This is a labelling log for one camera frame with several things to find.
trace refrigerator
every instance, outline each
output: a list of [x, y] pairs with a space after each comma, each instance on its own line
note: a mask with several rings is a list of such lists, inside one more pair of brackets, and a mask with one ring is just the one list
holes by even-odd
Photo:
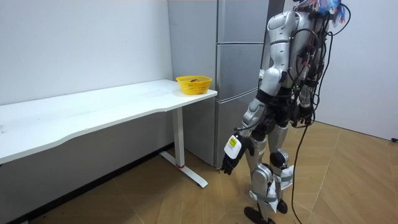
[[218, 92], [183, 107], [185, 149], [217, 168], [257, 93], [268, 7], [266, 0], [169, 1], [174, 78], [204, 75]]

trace table foot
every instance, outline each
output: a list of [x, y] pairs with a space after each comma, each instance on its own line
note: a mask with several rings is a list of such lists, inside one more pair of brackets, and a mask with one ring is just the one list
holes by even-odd
[[[167, 159], [169, 162], [175, 164], [175, 158], [170, 155], [167, 152], [161, 152], [161, 156], [163, 156], [165, 159]], [[187, 174], [193, 181], [195, 181], [200, 187], [205, 188], [207, 186], [207, 181], [205, 181], [202, 177], [200, 177], [198, 174], [196, 174], [194, 171], [189, 169], [187, 166], [183, 166], [182, 168], [179, 168], [184, 174]]]

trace refrigerator door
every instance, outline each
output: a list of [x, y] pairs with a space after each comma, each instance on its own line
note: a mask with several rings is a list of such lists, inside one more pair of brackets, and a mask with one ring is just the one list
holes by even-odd
[[232, 100], [216, 103], [216, 150], [215, 164], [221, 168], [224, 158], [224, 147], [234, 128], [242, 126], [243, 114], [249, 103], [256, 97], [257, 90], [246, 93]]
[[219, 0], [218, 42], [263, 43], [268, 1]]
[[218, 101], [247, 93], [258, 86], [262, 44], [217, 46]]

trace humanoid robot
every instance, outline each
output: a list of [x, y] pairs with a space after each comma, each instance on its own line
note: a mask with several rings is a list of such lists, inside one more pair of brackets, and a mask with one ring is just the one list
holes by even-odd
[[[343, 6], [347, 8], [338, 1], [335, 12]], [[246, 154], [252, 180], [250, 196], [257, 201], [258, 211], [246, 207], [244, 212], [254, 223], [273, 224], [273, 211], [287, 213], [283, 190], [292, 184], [294, 169], [288, 167], [289, 155], [282, 144], [289, 122], [306, 131], [315, 119], [316, 90], [325, 74], [326, 37], [333, 38], [328, 25], [335, 16], [311, 6], [296, 7], [272, 17], [267, 24], [273, 65], [265, 71], [256, 98], [243, 115], [242, 127], [228, 140], [221, 168], [230, 175]], [[262, 162], [267, 141], [269, 165]]]

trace yellow label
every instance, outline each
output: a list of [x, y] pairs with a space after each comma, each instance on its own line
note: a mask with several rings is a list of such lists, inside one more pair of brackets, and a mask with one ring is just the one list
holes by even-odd
[[235, 145], [236, 145], [236, 140], [235, 140], [235, 139], [231, 139], [231, 140], [229, 141], [229, 144], [232, 145], [232, 147], [235, 147]]

